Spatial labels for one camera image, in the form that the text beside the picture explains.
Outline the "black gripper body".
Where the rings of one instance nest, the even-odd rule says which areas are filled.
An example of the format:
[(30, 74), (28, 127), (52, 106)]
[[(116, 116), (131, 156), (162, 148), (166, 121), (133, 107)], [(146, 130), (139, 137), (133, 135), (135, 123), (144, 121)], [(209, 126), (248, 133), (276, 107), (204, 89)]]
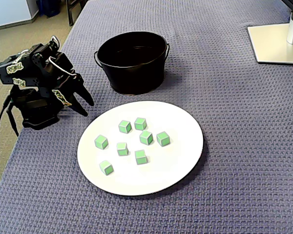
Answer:
[(40, 58), (39, 62), (42, 87), (46, 88), (50, 95), (57, 98), (63, 105), (70, 106), (69, 97), (76, 93), (74, 78), (81, 77), (81, 75), (73, 69), (72, 63), (62, 52), (57, 52), (47, 58)]

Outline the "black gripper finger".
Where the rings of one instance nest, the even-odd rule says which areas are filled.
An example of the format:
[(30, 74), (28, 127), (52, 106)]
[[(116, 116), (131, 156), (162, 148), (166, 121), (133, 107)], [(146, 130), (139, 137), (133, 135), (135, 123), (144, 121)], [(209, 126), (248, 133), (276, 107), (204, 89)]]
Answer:
[(69, 107), (72, 110), (74, 110), (82, 116), (88, 116), (87, 111), (80, 105), (80, 103), (77, 101), (73, 94), (69, 97), (69, 103), (71, 103)]
[(91, 94), (87, 91), (84, 87), (84, 80), (82, 77), (75, 77), (74, 78), (74, 87), (75, 92), (81, 96), (90, 106), (94, 106), (94, 101)]

